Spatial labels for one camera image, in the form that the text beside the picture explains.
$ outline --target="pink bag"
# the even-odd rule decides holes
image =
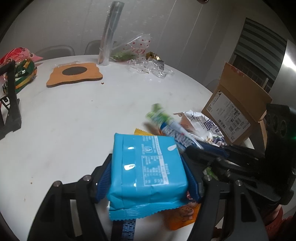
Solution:
[[[33,62],[43,59],[42,57],[36,56],[30,52],[27,48],[19,47],[4,55],[0,60],[0,66],[9,63],[11,60],[14,60],[16,63],[18,63],[28,58],[30,58]]]

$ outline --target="blue plastic wrapper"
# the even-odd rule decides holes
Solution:
[[[188,182],[172,137],[116,133],[111,162],[110,219],[143,218],[188,201]]]

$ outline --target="window blind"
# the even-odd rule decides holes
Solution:
[[[287,40],[264,25],[246,18],[235,54],[275,80],[285,55]]]

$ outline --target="white table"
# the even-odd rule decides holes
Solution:
[[[114,133],[147,130],[145,115],[154,103],[161,103],[168,113],[200,112],[212,94],[175,69],[173,76],[159,79],[116,63],[100,66],[101,81],[46,87],[57,65],[96,63],[96,59],[71,56],[44,61],[37,78],[18,94],[22,127],[0,141],[0,210],[21,241],[27,239],[52,183],[76,182],[91,174],[112,152]],[[106,207],[104,200],[97,210],[110,235],[112,224]],[[135,240],[183,241],[192,225],[171,232],[155,214],[138,220],[136,227]]]

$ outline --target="orange snack bag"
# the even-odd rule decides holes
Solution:
[[[200,210],[200,203],[197,203],[187,193],[189,203],[176,209],[164,210],[165,224],[170,230],[177,230],[191,223],[194,223]]]

